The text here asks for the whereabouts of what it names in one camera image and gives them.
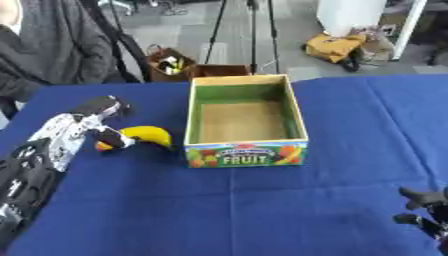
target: open box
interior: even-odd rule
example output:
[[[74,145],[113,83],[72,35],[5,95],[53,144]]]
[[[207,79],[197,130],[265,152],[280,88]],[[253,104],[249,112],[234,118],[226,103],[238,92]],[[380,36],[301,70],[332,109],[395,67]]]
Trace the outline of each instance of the open box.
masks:
[[[307,145],[286,75],[193,80],[185,136],[190,167],[298,165]]]

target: tripod leg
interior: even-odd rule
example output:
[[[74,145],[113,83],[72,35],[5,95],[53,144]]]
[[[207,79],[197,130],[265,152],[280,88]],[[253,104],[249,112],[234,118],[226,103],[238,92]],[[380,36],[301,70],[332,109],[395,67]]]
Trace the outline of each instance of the tripod leg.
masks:
[[[280,63],[278,58],[278,44],[277,37],[278,32],[275,27],[275,17],[274,17],[274,5],[272,4],[272,0],[268,0],[268,8],[269,8],[269,20],[271,22],[271,34],[272,34],[272,44],[274,46],[274,58],[275,58],[275,69],[277,74],[280,74]]]
[[[113,0],[109,0],[110,9],[112,10],[112,14],[114,15],[115,23],[117,24],[118,31],[123,32],[123,27],[121,26],[120,18],[118,17],[117,9],[115,9],[115,5]]]
[[[216,20],[215,28],[213,29],[213,35],[210,38],[210,46],[208,48],[207,57],[205,58],[205,64],[210,61],[210,56],[213,51],[213,46],[215,46],[216,36],[218,35],[219,27],[221,26],[222,16],[227,6],[227,0],[222,0],[221,9],[219,10],[218,19]]]
[[[257,11],[258,5],[256,1],[252,1],[252,6],[249,8],[252,9],[252,63],[250,64],[250,70],[252,75],[257,73]]]

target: cardboard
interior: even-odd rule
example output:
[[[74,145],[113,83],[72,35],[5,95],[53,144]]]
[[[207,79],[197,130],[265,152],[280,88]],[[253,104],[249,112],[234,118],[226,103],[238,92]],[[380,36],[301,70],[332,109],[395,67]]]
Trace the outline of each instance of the cardboard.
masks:
[[[307,145],[287,76],[193,80],[185,136],[191,167],[298,165]]]
[[[248,76],[249,69],[244,65],[199,64],[192,70],[191,79],[196,77]]]

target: person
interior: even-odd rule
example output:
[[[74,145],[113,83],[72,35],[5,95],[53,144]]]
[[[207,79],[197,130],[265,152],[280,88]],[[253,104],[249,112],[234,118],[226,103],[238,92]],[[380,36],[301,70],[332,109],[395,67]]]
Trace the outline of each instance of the person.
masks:
[[[116,74],[110,41],[77,0],[0,0],[0,98]]]

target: banana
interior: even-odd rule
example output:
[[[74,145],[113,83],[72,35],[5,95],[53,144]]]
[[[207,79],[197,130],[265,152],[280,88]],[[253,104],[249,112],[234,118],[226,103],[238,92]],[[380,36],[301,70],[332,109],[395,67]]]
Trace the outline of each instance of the banana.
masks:
[[[161,146],[171,148],[171,135],[160,127],[156,126],[134,126],[120,130],[120,133],[129,138],[138,138],[139,141],[154,142]],[[112,150],[113,147],[98,141],[95,145],[98,151]]]

